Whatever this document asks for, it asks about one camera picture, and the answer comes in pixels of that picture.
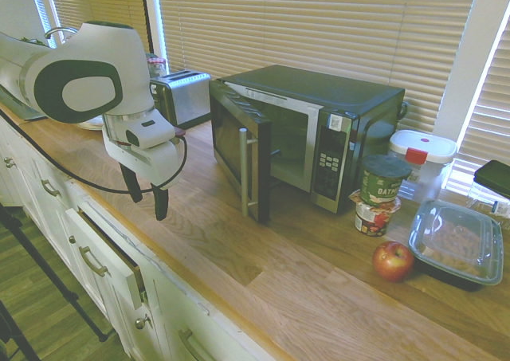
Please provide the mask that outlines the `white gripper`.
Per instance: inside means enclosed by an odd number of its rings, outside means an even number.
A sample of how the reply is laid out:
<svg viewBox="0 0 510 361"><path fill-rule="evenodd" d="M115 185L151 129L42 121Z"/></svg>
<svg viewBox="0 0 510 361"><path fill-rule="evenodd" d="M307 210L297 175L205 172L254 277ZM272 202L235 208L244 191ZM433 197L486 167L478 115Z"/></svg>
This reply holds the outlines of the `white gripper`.
<svg viewBox="0 0 510 361"><path fill-rule="evenodd" d="M102 128L107 153L120 163L121 173L133 202L140 202L143 193L136 178L140 175L151 185L155 200L155 217L162 221L167 217L168 189L162 189L179 168L178 152L171 141L155 147L139 149L135 146L123 146L109 139L106 127Z"/></svg>

